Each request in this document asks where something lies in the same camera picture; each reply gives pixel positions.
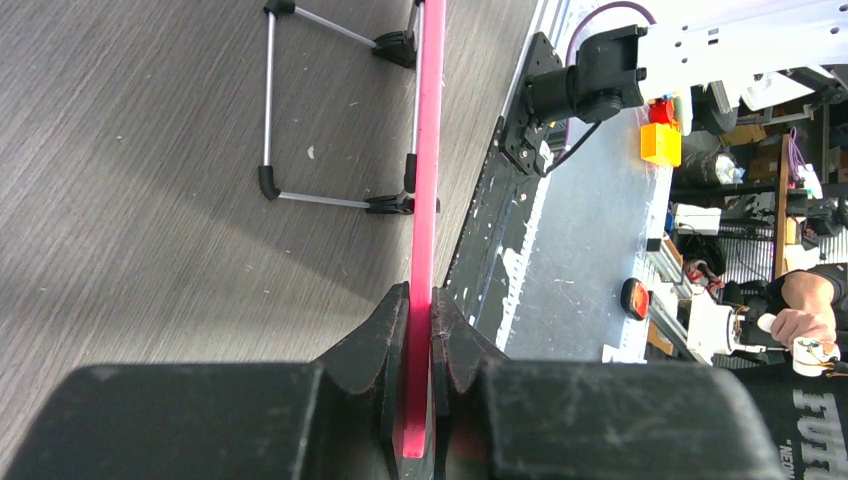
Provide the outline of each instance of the black plastic connector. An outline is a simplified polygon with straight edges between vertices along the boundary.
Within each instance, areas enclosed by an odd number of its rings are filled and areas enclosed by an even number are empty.
[[[292,0],[268,0],[268,3],[262,8],[265,14],[273,13],[275,17],[279,15],[294,15],[294,9],[297,7]]]
[[[403,172],[403,189],[408,193],[415,193],[415,172],[418,170],[418,156],[414,153],[406,154],[406,170]]]
[[[415,34],[411,31],[390,32],[374,39],[371,49],[375,57],[388,60],[403,68],[415,70]]]
[[[280,189],[274,185],[274,167],[259,167],[259,189],[262,190],[262,195],[272,202],[280,196]]]
[[[375,215],[412,215],[415,213],[415,198],[405,192],[397,195],[383,195],[366,198],[368,208],[365,213]],[[441,213],[442,203],[436,199],[436,213]]]

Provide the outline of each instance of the floor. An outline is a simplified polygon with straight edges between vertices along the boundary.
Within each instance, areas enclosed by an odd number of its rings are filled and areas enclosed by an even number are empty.
[[[449,4],[437,278],[536,0]],[[409,13],[299,5],[369,37]],[[78,365],[309,360],[408,275],[411,218],[259,193],[260,7],[0,4],[0,471]],[[278,186],[398,191],[412,72],[303,19],[276,45]]]

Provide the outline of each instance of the black cable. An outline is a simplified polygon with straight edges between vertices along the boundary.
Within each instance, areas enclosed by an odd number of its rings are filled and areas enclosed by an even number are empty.
[[[539,168],[538,162],[533,165],[533,169],[536,170],[536,173],[540,177],[547,177],[548,175],[550,175],[551,172],[554,171],[556,167],[562,165],[563,163],[565,163],[566,160],[568,160],[572,155],[574,155],[574,152],[576,152],[578,148],[583,146],[583,144],[586,143],[586,140],[589,140],[589,137],[591,137],[592,134],[598,130],[598,127],[600,127],[602,123],[603,122],[593,123],[592,126],[589,127],[589,130],[586,130],[586,133],[584,133],[583,136],[580,137],[580,140],[577,140],[577,143],[575,143],[574,146],[571,147],[571,150],[565,152],[565,154],[557,158],[556,161],[554,161],[554,163],[552,163],[547,170],[542,171],[541,168]]]

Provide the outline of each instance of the pink rod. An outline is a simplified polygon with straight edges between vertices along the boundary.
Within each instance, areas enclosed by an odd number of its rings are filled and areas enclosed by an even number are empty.
[[[412,276],[407,327],[406,423],[403,456],[421,458],[427,445],[427,385],[430,373],[430,308],[436,240],[436,185],[445,51],[446,0],[426,0],[421,38],[418,97],[418,168],[412,227]]]

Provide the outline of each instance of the black sleeve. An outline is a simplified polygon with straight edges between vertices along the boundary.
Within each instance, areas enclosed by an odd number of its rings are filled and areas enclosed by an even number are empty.
[[[848,312],[848,295],[846,295],[848,293],[848,271],[846,271],[844,263],[816,265],[807,272],[814,273],[829,281],[833,285],[833,302],[831,304],[834,310]],[[784,282],[786,282],[786,275],[766,286],[766,301],[769,305],[769,313],[777,314],[784,308],[788,308],[781,292]]]

